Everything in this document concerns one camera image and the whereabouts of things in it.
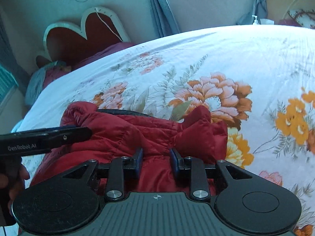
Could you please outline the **person's left hand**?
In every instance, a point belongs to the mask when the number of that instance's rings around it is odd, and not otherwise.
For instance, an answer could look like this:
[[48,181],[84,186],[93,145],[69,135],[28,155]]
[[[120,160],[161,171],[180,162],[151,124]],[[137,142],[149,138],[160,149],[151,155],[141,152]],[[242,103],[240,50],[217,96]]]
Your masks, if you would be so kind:
[[11,210],[12,202],[17,197],[17,195],[25,189],[25,181],[29,179],[30,179],[30,174],[23,164],[20,165],[19,177],[13,184],[9,182],[9,179],[6,175],[4,174],[0,175],[1,189],[6,188],[10,184],[9,191],[8,191],[8,196],[10,197],[10,199],[7,202],[7,206],[9,210]]

